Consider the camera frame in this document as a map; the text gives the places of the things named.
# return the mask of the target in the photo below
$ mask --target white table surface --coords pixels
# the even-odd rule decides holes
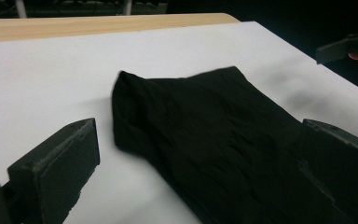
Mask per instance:
[[[120,70],[189,77],[231,65],[296,119],[358,136],[358,88],[255,22],[0,42],[0,184],[61,127],[96,118],[101,165],[65,223],[199,223],[151,165],[115,147],[110,95]]]

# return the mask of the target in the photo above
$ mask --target wooden surface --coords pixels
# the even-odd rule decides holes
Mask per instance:
[[[239,22],[224,13],[0,19],[0,41]]]

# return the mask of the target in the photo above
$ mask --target table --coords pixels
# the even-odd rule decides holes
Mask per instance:
[[[6,36],[0,33],[0,183],[8,180],[11,163],[62,126],[90,117],[97,121],[101,165],[65,224],[200,223],[150,164],[115,147],[110,93],[120,70],[146,78],[189,77],[235,65],[296,119],[317,119],[358,136],[358,88],[258,23],[145,30],[125,18],[120,20],[133,27],[123,33],[107,34],[104,26],[112,23],[103,18],[85,25],[107,32],[98,35],[80,34],[77,21],[0,21],[0,32],[12,27],[12,39],[26,39],[2,41]],[[61,28],[51,32],[54,27]],[[28,30],[49,38],[27,39],[22,31]]]
[[[0,41],[239,22],[225,13],[0,19]]]

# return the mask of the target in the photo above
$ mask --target black fabric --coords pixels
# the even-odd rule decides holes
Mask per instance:
[[[296,164],[301,123],[229,67],[189,78],[121,72],[116,145],[148,159],[203,223],[331,223]]]

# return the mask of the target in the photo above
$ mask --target black cloth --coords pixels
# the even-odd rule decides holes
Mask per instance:
[[[188,78],[121,72],[116,145],[153,164],[203,223],[331,223],[296,163],[301,123],[229,67]]]

